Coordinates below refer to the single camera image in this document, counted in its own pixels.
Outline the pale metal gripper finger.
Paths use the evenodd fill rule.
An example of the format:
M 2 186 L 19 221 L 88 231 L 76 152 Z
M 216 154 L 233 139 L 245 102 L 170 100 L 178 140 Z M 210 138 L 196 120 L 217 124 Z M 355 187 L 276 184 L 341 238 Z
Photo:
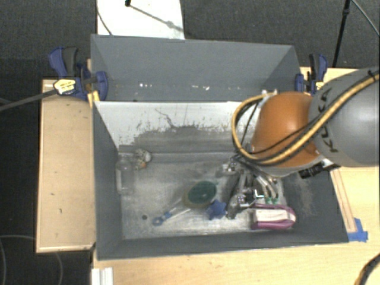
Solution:
M 229 208 L 246 208 L 247 206 L 245 194 L 234 194 L 229 200 Z
M 250 203 L 246 202 L 246 203 L 242 203 L 242 204 L 240 204 L 238 202 L 230 202 L 227 205 L 226 217 L 228 219 L 235 219 L 239 213 L 241 213 L 243 210 L 251 208 L 255 203 L 256 203 L 256 201 L 252 201 Z

